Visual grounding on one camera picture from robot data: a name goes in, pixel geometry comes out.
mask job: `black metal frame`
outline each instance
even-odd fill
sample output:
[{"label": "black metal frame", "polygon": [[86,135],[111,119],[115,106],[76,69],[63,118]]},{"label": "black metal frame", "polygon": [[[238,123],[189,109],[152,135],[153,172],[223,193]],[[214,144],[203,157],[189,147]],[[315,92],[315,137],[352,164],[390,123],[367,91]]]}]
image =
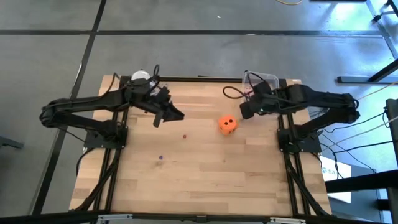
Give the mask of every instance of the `black metal frame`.
[{"label": "black metal frame", "polygon": [[[366,1],[369,10],[373,15],[375,15],[375,11],[370,3],[370,0]],[[81,60],[81,67],[77,73],[75,83],[73,85],[72,91],[70,93],[70,98],[76,98],[81,86],[81,82],[83,80],[83,76],[85,74],[86,66],[90,57],[91,50],[93,48],[93,44],[95,41],[95,37],[97,35],[298,35],[298,36],[379,36],[383,37],[389,46],[394,58],[398,58],[395,48],[393,47],[391,40],[389,39],[389,35],[383,26],[380,23],[377,23],[379,30],[378,31],[315,31],[315,30],[98,30],[103,11],[105,9],[106,0],[101,0],[98,8],[98,12],[91,30],[0,30],[0,35],[88,35],[88,42],[83,54],[83,58]],[[180,78],[180,77],[162,77],[162,81],[170,81],[170,82],[241,82],[240,78]],[[32,208],[32,216],[28,217],[19,217],[19,218],[10,218],[9,220],[14,220],[18,222],[18,220],[31,220],[34,223],[36,218],[40,217],[40,220],[44,221],[46,218],[53,217],[68,217],[72,219],[79,219],[80,217],[86,218],[95,218],[100,214],[109,214],[109,209],[111,207],[111,199],[112,199],[112,189],[114,187],[114,183],[116,180],[116,172],[111,175],[111,187],[108,190],[108,198],[106,201],[106,210],[99,210],[94,212],[78,212],[74,211],[73,213],[57,213],[57,214],[48,214],[48,215],[40,215],[45,203],[45,198],[47,196],[47,192],[50,187],[50,183],[53,177],[53,173],[55,171],[57,161],[60,155],[60,151],[63,145],[63,141],[65,139],[65,131],[59,131],[55,137],[55,141],[52,147],[52,151],[50,153],[49,163],[46,165],[45,174],[41,180],[40,189],[35,198],[34,207]],[[112,149],[106,149],[103,159],[103,166],[101,168],[101,177],[104,176],[106,172],[106,168],[109,164],[109,157]],[[300,156],[298,154],[294,155],[295,163],[300,165]],[[299,177],[303,180],[302,176],[302,168],[301,166],[297,167],[297,172]],[[293,180],[290,177],[290,181],[288,181],[289,186],[294,190]],[[94,201],[94,209],[99,208],[101,199],[101,192],[98,194]],[[292,194],[291,197],[292,209],[293,211],[297,210],[297,200],[295,199],[295,194]],[[304,204],[304,212],[308,213],[308,202],[303,200]],[[305,218],[307,219],[307,223],[314,223],[322,220],[323,223],[336,223],[337,219],[332,217],[325,217],[318,219],[320,217],[312,217],[306,215],[298,215],[298,211],[294,212],[295,218]],[[244,217],[236,217],[236,216],[217,216],[217,215],[208,215],[208,216],[196,216],[196,215],[164,215],[164,214],[134,214],[135,218],[150,218],[150,219],[170,219],[170,220],[192,220],[196,222],[203,221],[250,221],[250,222],[268,222],[269,217],[255,217],[255,216],[244,216]]]},{"label": "black metal frame", "polygon": [[[388,120],[398,116],[398,99],[386,100]],[[398,121],[390,124],[392,140],[398,140]],[[393,142],[396,162],[398,164],[398,142]],[[390,210],[393,223],[398,223],[398,170],[390,170],[375,174],[326,181],[328,193],[350,192],[368,189],[387,189],[387,199],[379,199],[375,206],[379,210]]]},{"label": "black metal frame", "polygon": [[391,84],[398,82],[398,77],[387,77],[398,69],[398,59],[377,72],[371,77],[337,77],[338,83],[359,83],[359,84]]},{"label": "black metal frame", "polygon": [[[162,81],[164,82],[221,82],[223,81],[228,83],[241,83],[242,79],[240,78],[179,78],[179,77],[163,77]],[[286,80],[280,79],[281,86],[286,86]],[[122,123],[126,123],[127,121],[128,109],[123,111]],[[289,126],[293,125],[293,117],[291,114],[287,115]],[[113,119],[117,119],[117,115],[113,114]],[[284,128],[284,122],[282,116],[279,117],[279,128]],[[54,214],[46,214],[39,215],[33,214],[32,216],[25,217],[10,217],[10,218],[0,218],[1,223],[83,223],[83,222],[91,222],[94,223],[99,219],[100,215],[110,215],[111,211],[111,202],[113,197],[113,190],[116,184],[116,175],[119,165],[119,159],[121,155],[121,148],[115,149],[115,156],[113,162],[110,166],[109,156],[111,149],[106,149],[103,159],[103,164],[101,168],[101,175],[99,177],[99,181],[94,190],[90,193],[89,197],[80,205],[76,210],[72,210],[67,213],[54,213]],[[290,161],[290,154],[285,151],[282,152],[284,155],[284,161],[287,171],[287,180],[289,186],[289,194],[290,194],[290,203],[292,206],[292,216],[291,217],[278,217],[278,218],[300,218],[305,219],[307,223],[369,223],[369,222],[357,222],[352,220],[342,220],[331,215],[325,213],[322,208],[319,207],[319,204],[311,196],[310,192],[305,188],[302,165],[300,161],[299,153],[294,154],[295,165],[297,169],[297,173],[292,166]],[[108,194],[106,196],[106,205],[104,210],[98,210],[99,204],[101,200],[101,193],[103,186],[110,179]],[[297,199],[295,196],[294,182],[298,185],[299,189],[302,192],[302,203],[304,214],[299,214]],[[93,211],[87,211],[91,203],[94,202]],[[317,216],[313,216],[310,214],[310,205],[313,207]],[[267,223],[275,219],[274,217],[267,216],[234,216],[234,215],[186,215],[186,214],[156,214],[156,213],[128,213],[128,218],[140,218],[140,219],[162,219],[162,220],[191,220],[195,222],[209,222],[209,221],[237,221],[237,222],[263,222]]]},{"label": "black metal frame", "polygon": [[22,149],[24,147],[23,143],[19,143],[9,138],[5,138],[0,136],[0,147],[1,146],[10,146],[16,149]]},{"label": "black metal frame", "polygon": [[[337,83],[345,83],[345,84],[391,84],[398,82],[398,77],[388,77],[392,72],[396,71],[398,69],[398,52],[394,47],[394,44],[392,43],[390,39],[390,35],[384,28],[384,26],[378,22],[377,17],[380,16],[377,14],[376,10],[374,10],[372,3],[370,0],[366,1],[366,5],[368,6],[368,9],[370,13],[373,16],[373,22],[376,23],[377,27],[379,28],[379,31],[381,32],[384,40],[386,41],[386,44],[388,48],[391,51],[392,57],[394,58],[394,61],[391,62],[389,65],[378,71],[376,74],[374,74],[371,77],[353,77],[353,76],[340,76],[337,77]],[[397,13],[396,11],[396,6],[395,4],[393,5],[393,10],[394,12]]]},{"label": "black metal frame", "polygon": [[392,11],[389,11],[389,12],[382,12],[381,14],[376,15],[376,16],[373,18],[374,21],[377,22],[379,19],[381,19],[381,16],[383,16],[383,15],[392,15],[392,14],[395,14],[396,16],[398,16],[398,8],[397,8],[397,6],[396,6],[396,4],[395,4],[395,2],[394,2],[393,0],[387,0],[386,5],[387,5],[387,6],[391,6]]}]

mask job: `wire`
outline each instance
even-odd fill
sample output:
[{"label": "wire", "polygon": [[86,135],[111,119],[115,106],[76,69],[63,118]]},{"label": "wire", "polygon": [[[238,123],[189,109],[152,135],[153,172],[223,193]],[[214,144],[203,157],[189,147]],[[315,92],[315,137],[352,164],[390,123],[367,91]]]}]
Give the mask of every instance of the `wire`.
[{"label": "wire", "polygon": [[73,134],[73,133],[67,131],[66,129],[63,129],[63,128],[58,128],[58,129],[61,130],[61,131],[65,131],[66,133],[68,133],[68,134],[70,134],[71,136],[77,138],[77,139],[80,140],[81,142],[86,143],[86,141],[82,140],[81,138],[79,138],[79,137],[76,136],[75,134]]},{"label": "wire", "polygon": [[368,167],[374,174],[376,173],[376,171],[375,171],[372,167],[370,167],[370,166],[368,166],[367,164],[365,164],[365,163],[359,161],[359,159],[355,158],[350,152],[347,152],[347,153],[348,153],[352,158],[354,158],[357,162],[359,162],[360,164],[362,164],[362,165]]},{"label": "wire", "polygon": [[338,179],[339,176],[340,176],[342,179],[344,179],[344,177],[341,176],[340,172],[338,171],[336,153],[335,153],[334,150],[332,150],[331,148],[329,148],[329,149],[330,149],[330,151],[331,151],[331,153],[333,154],[333,157],[334,157],[334,159],[335,159],[335,169],[336,169],[336,171],[337,171],[337,179]]},{"label": "wire", "polygon": [[373,131],[373,130],[375,130],[375,129],[377,129],[377,128],[380,128],[381,126],[383,126],[383,125],[385,125],[385,124],[388,124],[388,123],[391,123],[391,122],[395,121],[396,119],[398,119],[398,116],[396,116],[395,118],[392,118],[391,120],[389,120],[389,121],[387,121],[387,122],[385,122],[385,123],[383,123],[383,124],[380,124],[379,126],[376,126],[376,127],[374,127],[374,128],[371,128],[371,129],[369,129],[369,130],[367,130],[367,131],[364,131],[364,132],[361,132],[361,133],[359,133],[359,134],[355,134],[355,135],[353,135],[353,136],[350,136],[350,137],[348,137],[348,138],[345,138],[345,139],[343,139],[343,140],[340,140],[340,141],[334,143],[333,145],[328,146],[328,148],[330,148],[330,147],[332,147],[332,146],[335,146],[335,145],[337,145],[338,143],[341,143],[341,142],[343,142],[343,141],[346,141],[346,140],[349,140],[349,139],[351,139],[351,138],[354,138],[354,137],[356,137],[356,136],[360,136],[360,135],[362,135],[362,134],[371,132],[371,131]]},{"label": "wire", "polygon": [[252,73],[252,72],[249,72],[249,73],[248,73],[248,81],[249,81],[250,87],[251,87],[252,89],[254,89],[254,87],[253,87],[253,84],[251,83],[250,75],[254,75],[255,77],[261,79],[262,81],[267,82],[267,81],[265,81],[263,78],[261,78],[259,75],[255,74],[255,73]]},{"label": "wire", "polygon": [[[240,96],[229,96],[229,95],[227,95],[227,94],[225,93],[225,90],[226,90],[226,89],[235,90],[235,91],[237,91],[237,92],[240,94]],[[250,94],[250,93],[252,93],[252,92],[253,92],[253,91],[250,91],[250,92],[248,92],[248,93],[243,93],[241,90],[239,90],[238,88],[233,87],[233,86],[226,86],[226,87],[223,88],[223,94],[224,94],[224,96],[226,96],[226,97],[229,98],[229,99],[233,99],[233,100],[240,99],[240,98],[242,98],[242,97],[245,97],[245,98],[247,99],[247,98],[248,98],[248,94]]]},{"label": "wire", "polygon": [[355,109],[359,108],[359,101],[357,99],[353,99],[354,103],[355,103]]},{"label": "wire", "polygon": [[154,86],[152,86],[152,88],[149,89],[148,94],[151,94],[152,91],[154,91],[154,89],[159,86],[159,83],[160,83],[159,70],[160,70],[160,65],[155,65],[152,77],[154,77],[154,80],[156,80],[156,84]]},{"label": "wire", "polygon": [[378,145],[381,145],[381,144],[388,144],[388,143],[394,143],[394,142],[398,142],[398,140],[385,141],[385,142],[379,142],[379,143],[374,143],[374,144],[367,144],[367,145],[363,145],[363,146],[357,146],[357,147],[353,147],[351,149],[344,149],[342,151],[337,151],[336,153],[348,152],[348,151],[351,151],[351,150],[354,150],[354,149],[360,149],[360,148],[363,148],[363,147],[378,146]]},{"label": "wire", "polygon": [[326,108],[324,108],[323,110],[318,110],[318,111],[312,111],[311,113],[310,113],[310,117],[313,117],[313,116],[317,116],[317,117],[319,117],[322,113],[327,113],[328,112],[328,110],[325,110]]},{"label": "wire", "polygon": [[280,3],[282,3],[282,4],[285,4],[285,5],[287,5],[287,6],[296,6],[296,5],[298,5],[298,4],[301,4],[301,2],[303,2],[303,0],[300,0],[299,2],[295,2],[295,3],[289,3],[289,2],[283,2],[283,1],[281,1],[281,0],[276,0],[277,2],[280,2]]},{"label": "wire", "polygon": [[94,148],[88,148],[87,151],[85,153],[83,153],[79,159],[77,160],[77,164],[76,164],[76,175],[79,174],[79,168],[80,168],[80,162],[81,160],[88,154],[90,153]]},{"label": "wire", "polygon": [[359,100],[361,100],[361,99],[363,99],[363,98],[365,98],[365,97],[368,97],[368,96],[370,96],[370,95],[373,95],[373,94],[375,94],[375,93],[377,93],[377,92],[379,92],[379,91],[381,91],[381,90],[383,90],[383,89],[385,89],[385,88],[387,88],[387,87],[389,87],[389,86],[395,85],[395,84],[397,84],[397,83],[398,83],[398,81],[396,81],[396,82],[394,82],[394,83],[391,83],[390,85],[386,85],[385,87],[383,87],[383,88],[381,88],[381,89],[379,89],[379,90],[376,90],[376,91],[374,91],[374,92],[372,92],[372,93],[369,93],[369,94],[367,94],[367,95],[364,95],[364,96],[360,97]]},{"label": "wire", "polygon": [[386,115],[386,113],[387,113],[387,110],[384,109],[384,113],[383,113],[383,116],[381,117],[381,119],[383,120],[383,123],[384,123],[385,127],[386,128],[390,128],[390,126],[387,126],[386,121],[384,120],[384,115]]},{"label": "wire", "polygon": [[373,117],[367,119],[366,121],[362,121],[362,122],[360,122],[360,123],[356,123],[356,124],[349,125],[349,126],[344,126],[344,127],[335,128],[335,129],[333,129],[332,131],[328,131],[328,130],[326,130],[325,128],[323,128],[323,130],[325,130],[327,133],[333,133],[333,132],[336,131],[337,129],[350,128],[350,127],[353,127],[353,126],[356,126],[356,125],[359,125],[359,124],[363,124],[363,123],[368,122],[368,121],[370,121],[370,120],[372,120],[372,119],[374,119],[374,118],[377,118],[378,116],[383,115],[384,113],[385,113],[385,112],[383,112],[383,113],[381,113],[381,114],[378,114],[378,115],[375,115],[375,116],[373,116]]},{"label": "wire", "polygon": [[[335,144],[335,142],[332,141],[330,138],[328,138],[328,136],[326,136],[326,135],[324,135],[324,134],[322,134],[322,135],[323,135],[323,137],[327,138],[327,140],[329,140],[329,141],[331,141],[333,144]],[[339,146],[338,144],[336,144],[336,146],[339,147],[339,148],[342,149],[342,150],[345,150],[345,148]],[[362,164],[362,165],[366,166],[367,168],[371,169],[371,170],[373,171],[373,173],[376,173],[376,171],[374,171],[374,169],[373,169],[372,167],[370,167],[369,165],[367,165],[367,164],[361,162],[359,159],[355,158],[354,155],[352,155],[350,152],[347,152],[347,153],[348,153],[353,159],[355,159],[357,162],[359,162],[360,164]]]},{"label": "wire", "polygon": [[312,152],[311,154],[313,154],[313,156],[315,156],[319,160],[319,163],[321,164],[321,169],[322,169],[322,160],[319,158],[319,156],[315,152]]}]

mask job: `white object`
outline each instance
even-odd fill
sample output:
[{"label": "white object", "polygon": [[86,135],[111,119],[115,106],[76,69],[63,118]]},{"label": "white object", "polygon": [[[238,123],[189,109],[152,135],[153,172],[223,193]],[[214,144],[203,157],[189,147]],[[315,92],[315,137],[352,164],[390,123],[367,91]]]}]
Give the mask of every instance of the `white object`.
[{"label": "white object", "polygon": [[[151,75],[144,70],[139,70],[139,71],[136,71],[134,74],[132,74],[131,80],[136,80],[138,78],[145,78],[146,80],[148,80],[151,78]],[[154,85],[156,85],[156,82],[152,81],[149,83],[149,85],[150,85],[150,87],[153,87]],[[158,92],[159,92],[159,90],[154,88],[154,90],[152,90],[152,93],[150,93],[150,94],[156,95]]]},{"label": "white object", "polygon": [[248,80],[248,76],[250,77],[250,81],[253,86],[262,82],[262,80],[260,78],[256,77],[255,75],[249,75],[249,73],[256,74],[256,75],[260,76],[262,79],[264,79],[265,81],[267,81],[271,87],[271,90],[279,88],[279,79],[275,75],[247,71],[243,74],[243,78],[242,78],[242,92],[243,93],[248,93],[249,91],[252,90],[249,80]]},{"label": "white object", "polygon": [[[319,157],[322,161],[322,174],[323,180],[336,180],[337,179],[337,170],[335,168],[335,161],[333,159],[329,159],[323,156]],[[337,162],[338,172],[344,178],[351,177],[351,166]],[[340,200],[342,202],[351,203],[351,192],[340,192],[340,193],[329,193],[329,197]]]}]

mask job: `metal stand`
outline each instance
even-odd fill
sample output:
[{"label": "metal stand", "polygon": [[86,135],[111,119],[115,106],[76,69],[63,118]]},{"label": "metal stand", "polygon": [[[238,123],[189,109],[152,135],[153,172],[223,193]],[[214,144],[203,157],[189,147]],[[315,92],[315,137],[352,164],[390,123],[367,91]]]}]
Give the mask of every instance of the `metal stand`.
[{"label": "metal stand", "polygon": [[[398,100],[386,100],[388,119],[398,116]],[[398,139],[398,122],[390,123],[392,140]],[[394,142],[394,151],[398,163],[398,143]],[[326,181],[328,193],[350,192],[368,189],[387,189],[388,200],[378,200],[376,207],[379,210],[390,210],[393,223],[398,223],[398,170],[380,172],[377,174],[362,175],[345,179]]]},{"label": "metal stand", "polygon": [[391,84],[398,82],[398,77],[387,77],[398,69],[398,59],[391,62],[382,70],[369,77],[337,77],[338,83],[357,83],[357,84]]},{"label": "metal stand", "polygon": [[0,136],[0,147],[1,146],[11,146],[14,147],[16,149],[22,149],[22,147],[24,147],[24,145],[22,143],[16,142],[14,140],[8,139],[8,138],[4,138]]},{"label": "metal stand", "polygon": [[395,14],[395,15],[398,16],[398,9],[397,9],[397,6],[395,5],[395,3],[394,3],[393,0],[387,0],[386,5],[387,5],[387,6],[391,6],[392,11],[389,11],[389,12],[382,12],[381,14],[376,15],[376,16],[373,18],[373,20],[374,20],[375,22],[377,22],[379,19],[381,19],[381,16],[383,16],[383,15],[392,15],[392,14]]}]

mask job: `clear plastic container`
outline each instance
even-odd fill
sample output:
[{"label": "clear plastic container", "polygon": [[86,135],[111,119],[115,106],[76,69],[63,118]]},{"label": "clear plastic container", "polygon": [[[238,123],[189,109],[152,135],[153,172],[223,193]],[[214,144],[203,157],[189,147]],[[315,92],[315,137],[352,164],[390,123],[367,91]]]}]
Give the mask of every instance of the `clear plastic container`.
[{"label": "clear plastic container", "polygon": [[264,79],[265,81],[267,81],[269,86],[271,87],[271,90],[279,88],[279,79],[275,75],[246,71],[243,74],[243,78],[242,78],[242,92],[248,93],[252,90],[250,83],[249,83],[248,76],[250,76],[250,81],[253,86],[262,82],[262,80],[260,78],[256,77],[255,75],[249,75],[249,73],[256,74],[256,75],[260,76],[262,79]]}]

